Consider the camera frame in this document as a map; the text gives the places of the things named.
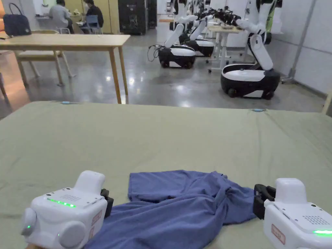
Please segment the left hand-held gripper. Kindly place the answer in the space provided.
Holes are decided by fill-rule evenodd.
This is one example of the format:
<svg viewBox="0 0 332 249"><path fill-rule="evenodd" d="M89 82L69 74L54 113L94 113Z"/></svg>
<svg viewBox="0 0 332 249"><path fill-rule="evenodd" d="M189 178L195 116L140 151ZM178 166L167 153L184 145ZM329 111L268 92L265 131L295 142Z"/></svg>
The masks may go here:
<svg viewBox="0 0 332 249"><path fill-rule="evenodd" d="M113 198L105 175L83 171L73 187L34 198L22 215L20 234L43 249L83 249L110 216Z"/></svg>

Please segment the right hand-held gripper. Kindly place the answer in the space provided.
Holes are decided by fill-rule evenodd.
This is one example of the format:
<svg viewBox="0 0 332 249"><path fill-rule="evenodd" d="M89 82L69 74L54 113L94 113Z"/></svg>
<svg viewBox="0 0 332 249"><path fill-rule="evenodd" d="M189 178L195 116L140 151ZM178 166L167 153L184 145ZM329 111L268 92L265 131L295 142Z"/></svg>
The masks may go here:
<svg viewBox="0 0 332 249"><path fill-rule="evenodd" d="M330 249L332 216L308 202L296 178L278 178L276 186L256 184L253 213L263 221L265 236L276 249Z"/></svg>

